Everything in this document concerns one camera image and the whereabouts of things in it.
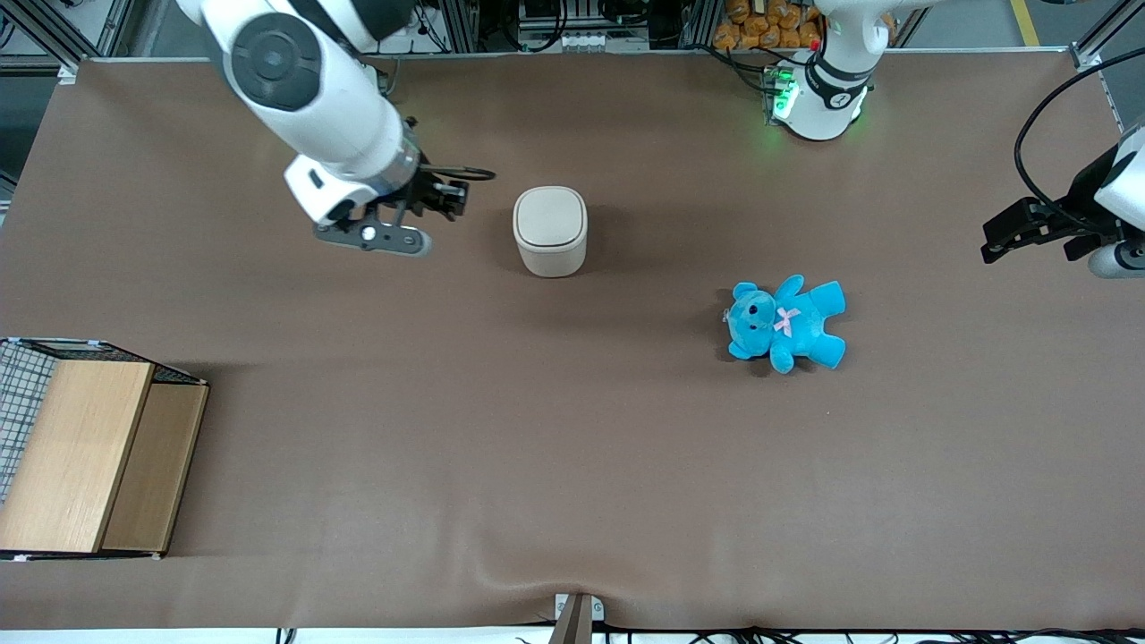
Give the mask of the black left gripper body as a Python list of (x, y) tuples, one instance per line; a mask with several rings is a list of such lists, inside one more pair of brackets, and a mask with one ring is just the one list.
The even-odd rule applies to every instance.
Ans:
[(1103, 246), (1121, 241), (1121, 223), (1108, 209), (1096, 201), (1096, 193), (1108, 176), (1108, 170), (1085, 170), (1074, 178), (1061, 199), (1025, 201), (1026, 231), (1020, 238), (1027, 244), (1064, 241), (1064, 256), (1077, 261)]

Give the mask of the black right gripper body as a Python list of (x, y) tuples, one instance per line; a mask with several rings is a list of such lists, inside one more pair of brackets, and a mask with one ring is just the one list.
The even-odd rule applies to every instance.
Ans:
[(382, 209), (394, 212), (390, 223), (403, 223), (406, 215), (423, 217), (426, 211), (440, 212), (440, 178), (435, 173), (419, 170), (409, 182), (393, 194), (379, 197)]

